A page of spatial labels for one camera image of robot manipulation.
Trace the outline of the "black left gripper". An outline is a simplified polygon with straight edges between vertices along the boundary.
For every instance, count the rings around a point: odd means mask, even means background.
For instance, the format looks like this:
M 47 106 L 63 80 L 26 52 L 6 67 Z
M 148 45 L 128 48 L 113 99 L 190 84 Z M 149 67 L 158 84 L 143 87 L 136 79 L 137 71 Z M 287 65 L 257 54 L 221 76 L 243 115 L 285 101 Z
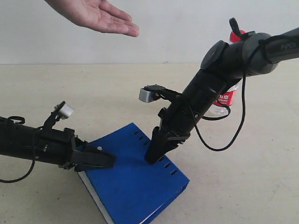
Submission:
M 82 141 L 73 129 L 41 131 L 41 162 L 81 172 L 88 168 L 112 168 L 115 161 L 114 154 Z

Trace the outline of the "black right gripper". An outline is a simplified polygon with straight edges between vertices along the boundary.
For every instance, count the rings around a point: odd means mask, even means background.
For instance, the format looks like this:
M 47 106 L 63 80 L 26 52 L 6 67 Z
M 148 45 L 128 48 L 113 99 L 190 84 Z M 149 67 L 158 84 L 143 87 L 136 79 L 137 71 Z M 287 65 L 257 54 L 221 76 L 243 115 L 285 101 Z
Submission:
M 159 97 L 171 104 L 158 114 L 161 118 L 160 126 L 153 129 L 150 145 L 144 156 L 150 165 L 183 144 L 203 118 L 203 93 L 160 93 Z

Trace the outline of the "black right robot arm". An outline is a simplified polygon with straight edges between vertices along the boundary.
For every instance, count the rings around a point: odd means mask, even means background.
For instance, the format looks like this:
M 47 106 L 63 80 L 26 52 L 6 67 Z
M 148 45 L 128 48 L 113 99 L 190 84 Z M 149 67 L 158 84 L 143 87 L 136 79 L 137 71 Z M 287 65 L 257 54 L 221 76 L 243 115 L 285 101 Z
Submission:
M 232 44 L 222 40 L 215 43 L 182 93 L 157 84 L 141 88 L 139 99 L 143 102 L 170 101 L 169 107 L 158 114 L 160 125 L 153 129 L 144 157 L 147 163 L 154 164 L 184 143 L 211 105 L 229 88 L 245 83 L 246 77 L 271 73 L 281 61 L 299 56 L 297 28 L 270 35 L 255 31 L 241 33 L 235 18 L 229 24 L 240 40 Z

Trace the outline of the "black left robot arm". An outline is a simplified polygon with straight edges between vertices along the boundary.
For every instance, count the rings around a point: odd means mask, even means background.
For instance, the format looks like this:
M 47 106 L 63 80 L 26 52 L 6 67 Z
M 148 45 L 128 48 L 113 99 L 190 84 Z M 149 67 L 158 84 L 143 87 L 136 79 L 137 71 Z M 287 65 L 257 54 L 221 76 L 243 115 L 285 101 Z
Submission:
M 113 168 L 116 161 L 115 155 L 80 140 L 73 129 L 34 128 L 4 117 L 0 119 L 0 153 L 76 172 Z

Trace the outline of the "person's open hand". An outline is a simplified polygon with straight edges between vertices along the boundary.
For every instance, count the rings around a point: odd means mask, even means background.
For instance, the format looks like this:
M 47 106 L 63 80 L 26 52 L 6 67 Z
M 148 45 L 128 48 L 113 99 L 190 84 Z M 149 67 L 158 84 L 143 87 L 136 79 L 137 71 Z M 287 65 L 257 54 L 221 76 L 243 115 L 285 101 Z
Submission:
M 104 34 L 138 37 L 132 17 L 107 0 L 47 0 L 46 3 L 73 24 Z

